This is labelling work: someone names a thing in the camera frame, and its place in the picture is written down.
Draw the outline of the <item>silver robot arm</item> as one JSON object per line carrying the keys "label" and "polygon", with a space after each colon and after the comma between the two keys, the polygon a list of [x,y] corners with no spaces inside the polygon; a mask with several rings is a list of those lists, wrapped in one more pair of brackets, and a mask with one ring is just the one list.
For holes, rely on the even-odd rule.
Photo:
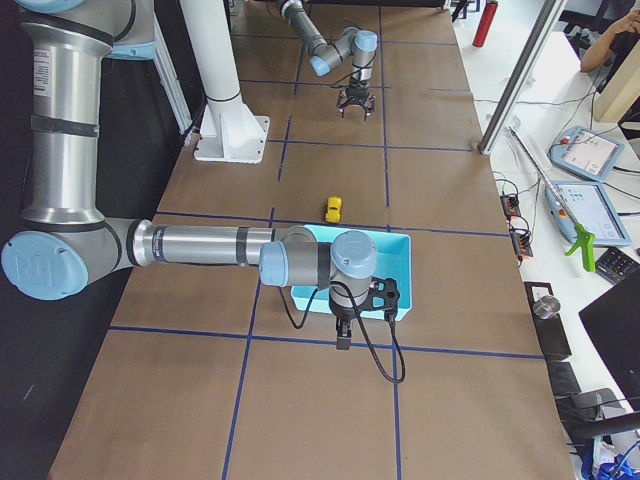
{"label": "silver robot arm", "polygon": [[[278,214],[315,221],[338,194],[348,223],[385,218],[379,120],[339,119],[287,27],[252,5],[231,42],[251,105],[274,119],[264,166],[179,157],[180,138],[153,66],[105,61],[97,205],[108,216],[251,223]],[[114,273],[60,301],[1,286],[4,356],[89,355],[111,319],[145,328],[239,334],[257,277],[239,268],[153,266]]]}
{"label": "silver robot arm", "polygon": [[328,75],[347,60],[352,61],[348,84],[339,91],[336,108],[344,117],[348,107],[359,107],[366,121],[375,111],[376,100],[370,93],[370,81],[377,53],[377,34],[349,26],[335,42],[329,43],[307,15],[302,1],[277,1],[277,6],[281,17],[302,41],[318,77]]}

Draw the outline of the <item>person forearm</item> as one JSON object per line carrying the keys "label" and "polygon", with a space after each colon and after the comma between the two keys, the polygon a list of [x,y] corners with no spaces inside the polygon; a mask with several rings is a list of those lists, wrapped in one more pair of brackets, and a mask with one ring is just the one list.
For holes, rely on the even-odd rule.
{"label": "person forearm", "polygon": [[602,67],[613,55],[611,45],[615,38],[625,32],[639,32],[639,10],[631,10],[624,17],[613,22],[601,36],[587,49],[581,62],[580,71],[589,73]]}

